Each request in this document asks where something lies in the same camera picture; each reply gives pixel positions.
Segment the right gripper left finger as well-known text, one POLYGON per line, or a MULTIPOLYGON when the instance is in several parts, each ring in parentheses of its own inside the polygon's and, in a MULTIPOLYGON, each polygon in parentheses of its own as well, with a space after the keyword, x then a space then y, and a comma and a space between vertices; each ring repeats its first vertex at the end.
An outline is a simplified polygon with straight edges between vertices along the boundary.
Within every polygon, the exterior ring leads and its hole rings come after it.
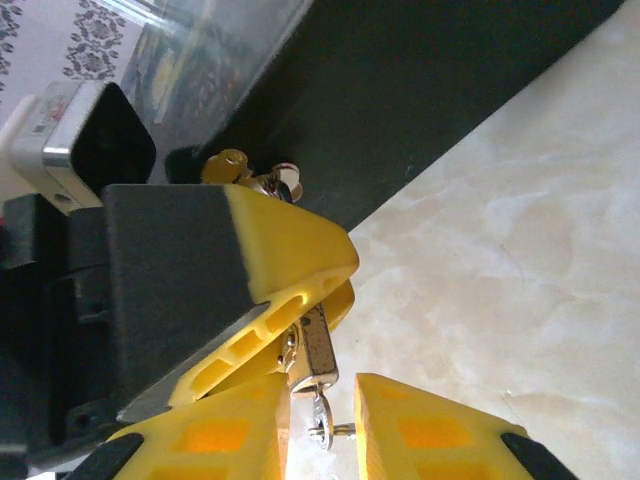
POLYGON ((130 425, 70 479, 283 479, 287 377, 273 373, 130 425))

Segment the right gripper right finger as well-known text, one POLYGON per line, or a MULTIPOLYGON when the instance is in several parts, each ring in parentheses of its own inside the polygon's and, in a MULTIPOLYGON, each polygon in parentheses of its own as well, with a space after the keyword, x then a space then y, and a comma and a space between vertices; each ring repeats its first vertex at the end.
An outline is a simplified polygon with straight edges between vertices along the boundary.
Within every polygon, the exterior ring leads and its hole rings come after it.
POLYGON ((355 376, 361 479, 574 479, 516 424, 373 374, 355 376))

